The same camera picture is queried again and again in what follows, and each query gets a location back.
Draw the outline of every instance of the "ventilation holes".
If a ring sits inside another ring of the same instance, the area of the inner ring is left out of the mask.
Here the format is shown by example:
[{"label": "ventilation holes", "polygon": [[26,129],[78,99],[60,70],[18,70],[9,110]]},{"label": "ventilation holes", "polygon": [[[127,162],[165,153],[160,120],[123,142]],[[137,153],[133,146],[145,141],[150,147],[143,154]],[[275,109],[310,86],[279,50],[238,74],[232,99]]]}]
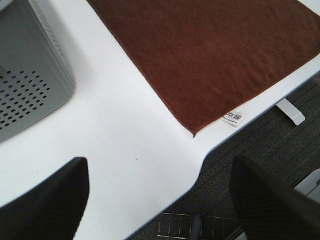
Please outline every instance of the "ventilation holes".
[{"label": "ventilation holes", "polygon": [[50,86],[36,70],[0,72],[0,130],[45,105]]}]

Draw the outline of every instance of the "white desk foot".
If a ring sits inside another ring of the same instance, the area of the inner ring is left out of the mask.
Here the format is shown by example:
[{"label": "white desk foot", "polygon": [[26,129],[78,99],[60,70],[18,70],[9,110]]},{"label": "white desk foot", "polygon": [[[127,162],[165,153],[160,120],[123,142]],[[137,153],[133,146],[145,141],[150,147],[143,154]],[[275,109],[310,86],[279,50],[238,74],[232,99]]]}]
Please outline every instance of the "white desk foot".
[{"label": "white desk foot", "polygon": [[306,119],[305,116],[286,98],[278,102],[276,106],[291,118],[295,125],[301,124]]}]

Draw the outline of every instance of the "metal wire rack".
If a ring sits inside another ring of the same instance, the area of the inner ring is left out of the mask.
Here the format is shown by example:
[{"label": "metal wire rack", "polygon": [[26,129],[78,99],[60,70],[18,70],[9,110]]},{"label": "metal wire rack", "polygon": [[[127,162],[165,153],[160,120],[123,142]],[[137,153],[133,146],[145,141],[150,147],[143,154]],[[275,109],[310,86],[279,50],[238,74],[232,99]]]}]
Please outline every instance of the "metal wire rack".
[{"label": "metal wire rack", "polygon": [[[160,215],[158,237],[170,239],[189,239],[193,216],[163,212]],[[235,218],[204,216],[201,219],[201,240],[223,240],[240,226]]]}]

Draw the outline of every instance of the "carpet floor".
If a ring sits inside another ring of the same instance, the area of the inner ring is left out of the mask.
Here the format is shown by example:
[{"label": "carpet floor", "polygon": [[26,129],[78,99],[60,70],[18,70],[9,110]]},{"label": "carpet floor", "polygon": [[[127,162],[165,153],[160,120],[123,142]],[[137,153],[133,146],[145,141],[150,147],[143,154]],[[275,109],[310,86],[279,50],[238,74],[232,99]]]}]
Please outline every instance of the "carpet floor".
[{"label": "carpet floor", "polygon": [[[251,158],[288,185],[320,168],[320,72],[287,99],[304,114],[306,119],[303,123],[296,126],[276,106],[272,107],[209,153],[194,186],[164,212],[185,215],[206,213],[206,216],[237,218],[228,190],[234,155],[243,154]],[[177,239],[158,236],[161,218],[164,218],[163,214],[127,240]],[[175,225],[184,228],[184,224],[189,224],[188,221],[183,222],[180,216],[176,220],[173,217],[169,235],[178,234],[174,232]],[[221,238],[216,235],[208,239]]]}]

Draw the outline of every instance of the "white desk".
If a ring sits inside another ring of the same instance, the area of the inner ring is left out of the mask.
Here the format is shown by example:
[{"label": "white desk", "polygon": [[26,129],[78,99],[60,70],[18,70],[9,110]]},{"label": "white desk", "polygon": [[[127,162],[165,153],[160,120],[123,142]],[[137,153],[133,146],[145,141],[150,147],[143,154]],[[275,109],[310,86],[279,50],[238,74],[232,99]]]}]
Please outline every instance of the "white desk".
[{"label": "white desk", "polygon": [[[320,14],[318,0],[305,0]],[[193,138],[152,90],[85,0],[38,0],[76,80],[72,99],[0,143],[0,206],[75,156],[90,195],[76,240],[124,239],[187,192],[208,152],[320,69],[320,55]]]}]

